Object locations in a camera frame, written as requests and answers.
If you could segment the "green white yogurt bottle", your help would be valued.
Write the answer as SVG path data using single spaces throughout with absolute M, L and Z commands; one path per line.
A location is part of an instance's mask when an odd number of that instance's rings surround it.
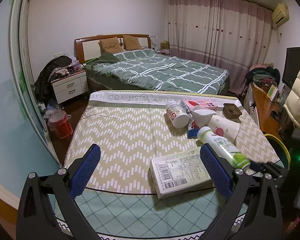
M 233 167 L 241 168 L 244 171 L 250 167 L 249 159 L 234 143 L 215 134 L 208 126 L 204 126 L 198 131 L 197 138 L 203 144 L 209 144 L 219 157 L 226 159 Z

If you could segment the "white printed carton box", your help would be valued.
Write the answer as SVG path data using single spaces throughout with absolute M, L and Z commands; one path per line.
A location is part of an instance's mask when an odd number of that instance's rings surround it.
M 159 199 L 213 187 L 198 147 L 151 159 L 150 173 Z

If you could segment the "white paper cup with peach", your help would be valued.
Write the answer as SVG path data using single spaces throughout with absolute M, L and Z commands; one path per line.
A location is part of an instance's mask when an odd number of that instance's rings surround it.
M 216 134 L 235 142 L 238 135 L 240 124 L 228 120 L 219 115 L 213 115 L 208 123 L 208 127 Z

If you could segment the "blue snack wrapper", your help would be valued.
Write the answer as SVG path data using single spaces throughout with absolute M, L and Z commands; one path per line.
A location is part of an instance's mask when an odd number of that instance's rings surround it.
M 188 130 L 187 130 L 188 139 L 196 138 L 199 130 L 200 127 L 195 123 L 195 121 L 191 121 L 188 124 Z

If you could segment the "brown plastic tray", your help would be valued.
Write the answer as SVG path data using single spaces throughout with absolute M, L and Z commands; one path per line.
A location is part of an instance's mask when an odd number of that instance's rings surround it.
M 225 103 L 223 105 L 222 112 L 226 118 L 231 120 L 239 119 L 242 115 L 241 110 L 233 103 Z

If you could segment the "white round cup container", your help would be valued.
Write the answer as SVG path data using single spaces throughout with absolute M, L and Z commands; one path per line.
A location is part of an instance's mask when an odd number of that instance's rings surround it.
M 175 128 L 182 129 L 188 125 L 190 117 L 179 103 L 169 101 L 166 103 L 165 108 L 166 113 Z

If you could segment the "pink milk carton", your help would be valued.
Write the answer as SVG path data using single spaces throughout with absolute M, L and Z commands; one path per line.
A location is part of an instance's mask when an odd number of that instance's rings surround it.
M 183 100 L 183 102 L 189 110 L 206 108 L 215 111 L 218 108 L 218 106 L 215 105 L 211 100 L 203 100 L 203 101 Z

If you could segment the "yellow rimmed trash bin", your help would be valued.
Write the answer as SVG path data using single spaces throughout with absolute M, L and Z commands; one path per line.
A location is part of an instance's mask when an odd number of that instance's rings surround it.
M 279 157 L 283 166 L 289 170 L 291 165 L 291 157 L 286 146 L 274 135 L 264 134 L 264 136 L 266 137 L 272 148 L 275 150 L 275 153 Z

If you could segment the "red bucket on floor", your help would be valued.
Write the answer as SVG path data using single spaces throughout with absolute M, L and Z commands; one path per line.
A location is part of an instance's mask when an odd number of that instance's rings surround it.
M 70 118 L 71 115 L 65 111 L 57 111 L 49 117 L 47 124 L 56 138 L 64 139 L 72 135 L 73 129 L 69 122 Z

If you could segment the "wooden desk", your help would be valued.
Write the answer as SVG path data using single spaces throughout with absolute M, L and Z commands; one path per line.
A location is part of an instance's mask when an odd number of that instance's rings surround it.
M 255 88 L 253 84 L 250 84 L 253 95 L 253 103 L 256 105 L 255 110 L 257 112 L 258 126 L 264 134 L 271 134 L 281 140 L 278 134 L 279 122 L 271 117 L 272 111 L 278 111 L 278 108 L 273 102 L 271 102 L 266 94 Z

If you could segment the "clothes pile on desk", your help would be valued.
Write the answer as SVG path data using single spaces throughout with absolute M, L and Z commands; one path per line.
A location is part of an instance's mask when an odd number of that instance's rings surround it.
M 280 72 L 274 68 L 273 63 L 254 64 L 245 75 L 245 85 L 248 86 L 252 82 L 260 85 L 264 80 L 271 80 L 278 85 L 280 78 Z

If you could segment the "wooden bed with headboard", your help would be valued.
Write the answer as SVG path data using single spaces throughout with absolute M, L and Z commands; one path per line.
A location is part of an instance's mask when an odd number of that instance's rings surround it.
M 97 35 L 75 40 L 92 91 L 155 90 L 225 95 L 227 70 L 155 51 L 149 35 Z

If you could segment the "green checked duvet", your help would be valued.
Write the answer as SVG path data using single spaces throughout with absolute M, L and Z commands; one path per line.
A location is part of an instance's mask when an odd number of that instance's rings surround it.
M 160 55 L 152 49 L 113 55 L 120 61 L 97 64 L 93 59 L 86 63 L 87 78 L 92 87 L 212 95 L 223 95 L 228 89 L 228 71 L 209 64 Z

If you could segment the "tissue box on nightstand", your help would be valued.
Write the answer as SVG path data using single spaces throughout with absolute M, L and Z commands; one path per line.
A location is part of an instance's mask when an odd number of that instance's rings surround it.
M 161 41 L 160 50 L 165 51 L 167 53 L 169 51 L 169 42 L 166 40 Z

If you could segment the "right brown pillow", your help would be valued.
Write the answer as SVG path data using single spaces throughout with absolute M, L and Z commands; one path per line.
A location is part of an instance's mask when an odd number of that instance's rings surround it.
M 142 46 L 139 43 L 138 37 L 133 37 L 130 35 L 123 35 L 123 42 L 125 45 L 125 50 L 127 50 L 127 51 L 142 49 Z

